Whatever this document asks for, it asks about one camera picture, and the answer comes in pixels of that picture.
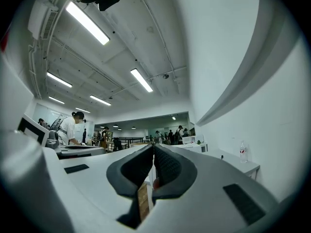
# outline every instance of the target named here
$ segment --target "water bottle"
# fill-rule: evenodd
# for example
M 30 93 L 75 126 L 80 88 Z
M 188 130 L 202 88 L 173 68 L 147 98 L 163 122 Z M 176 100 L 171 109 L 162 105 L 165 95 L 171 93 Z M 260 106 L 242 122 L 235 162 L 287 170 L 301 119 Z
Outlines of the water bottle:
M 247 154 L 246 154 L 246 147 L 244 146 L 244 141 L 241 142 L 240 146 L 240 159 L 241 163 L 247 162 Z

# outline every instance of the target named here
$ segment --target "fluorescent light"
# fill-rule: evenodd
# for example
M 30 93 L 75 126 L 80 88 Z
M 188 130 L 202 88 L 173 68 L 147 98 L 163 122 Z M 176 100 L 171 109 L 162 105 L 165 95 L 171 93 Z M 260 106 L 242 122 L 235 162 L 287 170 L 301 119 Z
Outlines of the fluorescent light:
M 60 83 L 62 83 L 62 84 L 64 84 L 64 85 L 66 85 L 66 86 L 72 88 L 72 85 L 71 85 L 71 84 L 69 84 L 69 83 L 67 83 L 67 82 L 65 82 L 65 81 L 63 81 L 63 80 L 61 80 L 60 78 L 57 78 L 57 77 L 54 76 L 53 74 L 47 72 L 47 75 L 48 75 L 49 77 L 51 77 L 52 79 L 55 79 L 56 81 L 58 81 L 58 82 L 60 82 Z
M 131 73 L 134 75 L 134 77 L 142 84 L 143 87 L 145 87 L 145 89 L 148 92 L 152 92 L 153 90 L 151 89 L 151 87 L 147 84 L 147 82 L 144 80 L 144 78 L 141 76 L 141 74 L 138 72 L 138 70 L 135 68 L 131 71 Z
M 65 104 L 64 102 L 62 102 L 62 101 L 60 101 L 60 100 L 57 100 L 57 99 L 55 99 L 55 98 L 52 98 L 52 97 L 49 97 L 49 99 L 52 99 L 52 100 L 54 100 L 54 101 L 56 101 L 56 102 L 59 102 L 59 103 Z
M 111 103 L 107 103 L 107 102 L 105 102 L 104 100 L 101 100 L 101 99 L 99 99 L 99 98 L 97 98 L 97 97 L 95 97 L 95 96 L 90 96 L 90 98 L 91 99 L 95 99 L 95 100 L 97 100 L 98 102 L 101 102 L 101 103 L 104 103 L 104 104 L 106 104 L 106 105 L 111 105 Z
M 79 110 L 79 111 L 84 111 L 84 112 L 86 112 L 86 113 L 90 113 L 90 111 L 85 111 L 85 110 L 82 110 L 82 109 L 77 108 L 77 107 L 76 107 L 76 109 Z
M 70 2 L 66 10 L 78 20 L 100 43 L 105 45 L 110 39 L 103 31 L 73 2 Z

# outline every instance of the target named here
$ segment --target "person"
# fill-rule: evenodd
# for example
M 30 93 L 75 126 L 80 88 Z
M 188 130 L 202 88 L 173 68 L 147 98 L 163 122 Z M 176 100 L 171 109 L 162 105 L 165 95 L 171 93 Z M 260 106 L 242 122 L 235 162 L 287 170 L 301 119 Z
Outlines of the person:
M 173 145 L 174 144 L 174 135 L 173 135 L 172 130 L 170 130 L 170 132 L 169 132 L 169 138 L 170 138 L 170 141 L 171 141 L 171 145 Z
M 177 136 L 177 144 L 182 145 L 183 144 L 183 127 L 181 125 L 178 126 L 178 129 L 176 130 L 175 136 Z
M 162 143 L 162 135 L 159 131 L 155 132 L 155 142 Z
M 49 129 L 49 125 L 48 125 L 42 118 L 39 118 L 38 123 L 39 123 L 43 128 Z
M 82 143 L 85 143 L 85 142 L 86 142 L 86 129 L 84 129 L 83 137 L 82 137 Z
M 72 142 L 74 145 L 80 145 L 80 143 L 74 137 L 74 127 L 78 123 L 85 122 L 84 113 L 81 111 L 72 112 L 72 116 L 65 118 L 60 126 L 58 133 L 58 139 L 60 144 L 67 144 L 68 140 Z
M 187 136 L 189 136 L 189 134 L 188 134 L 188 130 L 187 130 L 187 128 L 185 128 L 185 129 L 184 129 L 184 134 L 183 134 L 183 137 L 187 137 Z
M 104 149 L 107 149 L 107 132 L 108 131 L 109 131 L 109 128 L 105 126 L 100 134 L 100 146 Z

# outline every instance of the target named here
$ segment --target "air conditioner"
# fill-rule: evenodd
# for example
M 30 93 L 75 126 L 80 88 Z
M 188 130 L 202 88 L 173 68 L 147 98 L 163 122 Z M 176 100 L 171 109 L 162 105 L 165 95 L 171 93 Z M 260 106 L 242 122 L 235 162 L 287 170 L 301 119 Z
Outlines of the air conditioner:
M 58 7 L 49 0 L 36 0 L 31 10 L 28 30 L 36 40 L 48 39 L 58 14 Z

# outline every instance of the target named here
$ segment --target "white ceiling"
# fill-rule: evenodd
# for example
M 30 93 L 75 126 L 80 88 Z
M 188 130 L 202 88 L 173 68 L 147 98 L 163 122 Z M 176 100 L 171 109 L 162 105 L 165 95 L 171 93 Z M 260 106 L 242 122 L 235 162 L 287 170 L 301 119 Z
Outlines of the white ceiling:
M 123 122 L 112 122 L 108 124 L 96 124 L 95 129 L 100 130 L 101 126 L 108 126 L 110 131 L 117 131 L 118 128 L 114 128 L 113 125 L 117 124 L 122 130 L 131 130 L 133 126 L 137 130 L 155 129 L 155 128 L 167 128 L 179 125 L 188 124 L 188 113 L 173 114 L 176 120 L 172 119 L 172 115 L 158 116 L 153 118 L 130 120 Z
M 154 14 L 167 45 L 174 69 L 186 65 L 180 26 L 171 0 L 145 0 Z M 152 93 L 136 84 L 130 70 L 137 68 L 144 78 L 171 71 L 160 34 L 141 0 L 120 0 L 107 11 L 100 12 L 95 4 L 78 4 L 107 34 L 110 41 L 102 45 L 66 10 L 63 11 L 52 36 L 48 54 L 48 70 L 72 84 L 72 88 L 50 78 L 47 96 L 55 97 L 69 106 L 96 112 L 105 105 L 92 100 L 94 95 L 112 106 L 151 96 L 167 97 L 188 92 L 188 71 L 176 71 L 168 79 L 161 76 L 148 81 Z

